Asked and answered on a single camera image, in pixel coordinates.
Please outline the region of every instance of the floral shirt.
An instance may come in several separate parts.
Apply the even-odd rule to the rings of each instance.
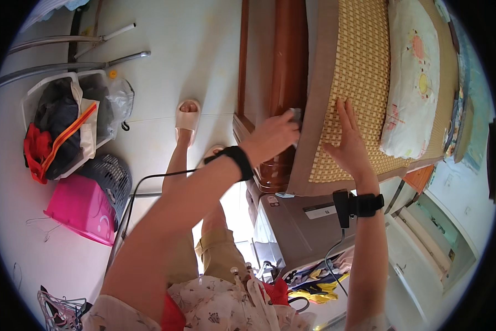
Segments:
[[[185,315],[185,331],[196,330],[276,330],[308,331],[316,315],[296,314],[290,306],[260,304],[223,279],[201,276],[174,284],[168,290]],[[161,330],[158,323],[126,303],[100,295],[82,318],[84,330]]]

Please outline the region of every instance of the wrist strap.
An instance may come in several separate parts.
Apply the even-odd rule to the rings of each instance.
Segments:
[[[377,213],[378,209],[384,207],[384,196],[379,194],[363,194],[349,196],[349,215],[351,217],[371,217]]]
[[[221,155],[226,155],[232,158],[233,161],[235,161],[235,163],[237,163],[237,166],[239,167],[240,173],[242,175],[242,178],[240,179],[239,182],[248,181],[253,177],[253,170],[251,170],[250,160],[248,160],[248,157],[246,156],[246,153],[244,153],[244,150],[242,150],[242,148],[238,146],[226,147],[217,154],[210,157],[206,157],[204,159],[204,163],[205,164],[210,163],[211,161],[213,161],[214,159],[216,159]]]

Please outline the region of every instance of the red cloth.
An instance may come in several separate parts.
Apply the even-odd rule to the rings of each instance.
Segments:
[[[162,331],[179,331],[185,327],[185,316],[168,293],[163,305]]]
[[[263,285],[272,304],[290,306],[288,303],[288,285],[286,285],[283,278],[278,278],[277,281],[275,281],[275,285],[267,283],[263,283]]]
[[[34,123],[29,123],[26,138],[23,140],[23,152],[26,155],[31,176],[41,184],[48,182],[45,172],[42,171],[42,162],[51,153],[52,142],[48,131],[40,132]]]

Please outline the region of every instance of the white slipper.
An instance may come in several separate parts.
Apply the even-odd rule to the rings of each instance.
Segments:
[[[197,111],[195,112],[183,112],[180,107],[186,102],[193,102],[197,106]],[[176,107],[176,141],[178,142],[179,129],[191,130],[191,142],[189,142],[189,147],[193,145],[194,137],[197,135],[198,122],[200,121],[200,113],[202,109],[200,107],[200,102],[195,99],[186,99],[178,104]]]
[[[222,149],[224,149],[224,148],[225,148],[225,147],[224,147],[224,146],[222,146],[222,145],[215,145],[215,146],[213,146],[212,148],[208,149],[208,151],[207,151],[207,152],[205,152],[204,157],[202,157],[202,160],[200,160],[200,163],[198,163],[198,167],[197,167],[197,169],[200,169],[200,168],[202,168],[202,167],[204,167],[204,166],[205,166],[204,159],[206,159],[206,158],[208,158],[208,157],[210,157],[210,156],[215,155],[215,153],[213,153],[213,152],[214,152],[216,149],[220,149],[220,150],[222,150]]]

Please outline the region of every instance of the pillow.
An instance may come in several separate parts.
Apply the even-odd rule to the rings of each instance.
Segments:
[[[380,150],[417,159],[424,155],[434,125],[439,39],[417,0],[390,0],[388,17],[391,74]]]

